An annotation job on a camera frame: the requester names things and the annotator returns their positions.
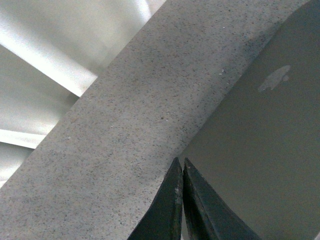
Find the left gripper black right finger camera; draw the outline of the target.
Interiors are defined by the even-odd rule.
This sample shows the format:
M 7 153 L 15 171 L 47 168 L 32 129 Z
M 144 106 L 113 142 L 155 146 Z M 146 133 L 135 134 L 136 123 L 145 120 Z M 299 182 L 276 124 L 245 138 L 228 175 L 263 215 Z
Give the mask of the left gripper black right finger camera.
M 183 170 L 183 206 L 191 240 L 259 240 L 186 158 Z

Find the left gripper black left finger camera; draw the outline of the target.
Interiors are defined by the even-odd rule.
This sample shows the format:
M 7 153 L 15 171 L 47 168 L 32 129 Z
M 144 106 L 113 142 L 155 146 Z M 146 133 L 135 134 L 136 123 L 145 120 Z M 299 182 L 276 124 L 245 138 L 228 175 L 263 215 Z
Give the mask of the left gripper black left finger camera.
M 179 240 L 182 230 L 183 172 L 173 159 L 149 209 L 129 240 Z

